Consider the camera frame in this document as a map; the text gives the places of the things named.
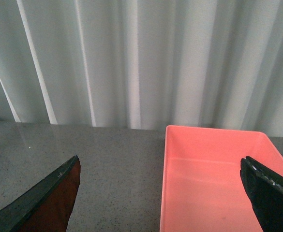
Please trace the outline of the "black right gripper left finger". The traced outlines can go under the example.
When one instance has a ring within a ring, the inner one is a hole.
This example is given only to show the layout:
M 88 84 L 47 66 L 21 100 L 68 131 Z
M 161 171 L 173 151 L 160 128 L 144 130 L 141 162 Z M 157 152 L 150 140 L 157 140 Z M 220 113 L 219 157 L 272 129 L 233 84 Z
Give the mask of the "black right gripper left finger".
M 77 155 L 0 210 L 0 232 L 64 232 L 80 185 Z

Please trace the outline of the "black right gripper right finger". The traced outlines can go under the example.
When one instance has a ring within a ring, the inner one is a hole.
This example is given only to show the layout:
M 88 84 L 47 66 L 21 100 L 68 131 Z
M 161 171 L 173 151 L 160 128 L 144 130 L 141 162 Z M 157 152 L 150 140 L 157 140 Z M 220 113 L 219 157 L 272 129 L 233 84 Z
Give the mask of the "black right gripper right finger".
M 283 176 L 246 156 L 240 178 L 264 232 L 283 232 Z

